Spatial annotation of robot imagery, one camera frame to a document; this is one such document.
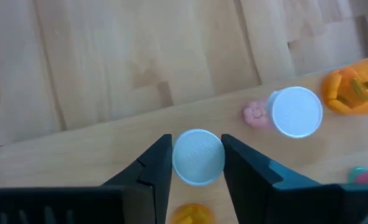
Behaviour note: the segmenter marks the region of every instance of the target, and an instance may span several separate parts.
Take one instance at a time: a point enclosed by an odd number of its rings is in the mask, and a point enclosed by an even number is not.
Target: white bottle cap
[[[305,138],[321,125],[323,107],[311,90],[294,86],[275,91],[268,98],[267,113],[278,132],[290,138]]]
[[[225,151],[221,140],[203,129],[182,133],[172,149],[172,167],[187,184],[211,184],[222,173]]]

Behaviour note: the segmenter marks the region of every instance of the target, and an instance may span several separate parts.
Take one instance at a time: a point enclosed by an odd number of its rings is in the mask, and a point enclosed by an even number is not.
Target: wooden floor
[[[0,145],[365,57],[366,0],[0,0]]]

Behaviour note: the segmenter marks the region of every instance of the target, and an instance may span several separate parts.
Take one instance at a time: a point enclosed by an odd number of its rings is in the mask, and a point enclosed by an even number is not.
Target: yellow object
[[[215,217],[207,207],[190,203],[174,212],[170,224],[215,224]]]
[[[331,72],[323,81],[325,105],[341,114],[368,114],[368,58]]]

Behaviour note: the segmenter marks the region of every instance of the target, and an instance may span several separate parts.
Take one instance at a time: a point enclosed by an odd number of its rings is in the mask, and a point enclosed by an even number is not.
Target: orange toy
[[[322,85],[325,105],[341,114],[368,114],[368,58],[330,73]]]
[[[170,224],[215,224],[215,217],[207,207],[190,203],[174,212]]]

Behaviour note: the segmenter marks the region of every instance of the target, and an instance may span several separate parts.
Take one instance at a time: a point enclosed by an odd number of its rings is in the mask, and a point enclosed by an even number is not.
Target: teal object
[[[350,173],[348,173],[348,182],[349,183],[354,183],[356,178],[361,175],[364,172],[368,171],[368,167],[354,167],[352,168],[352,170],[350,171]]]

